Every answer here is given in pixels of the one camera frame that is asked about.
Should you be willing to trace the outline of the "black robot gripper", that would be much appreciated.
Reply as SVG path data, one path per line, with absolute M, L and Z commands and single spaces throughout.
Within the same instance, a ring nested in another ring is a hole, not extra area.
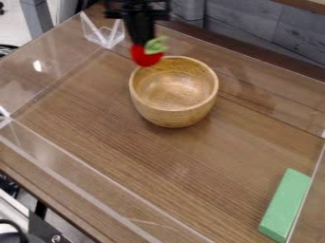
M 136 46 L 155 38 L 154 19 L 169 19 L 171 0 L 103 0 L 106 17 L 122 19 Z

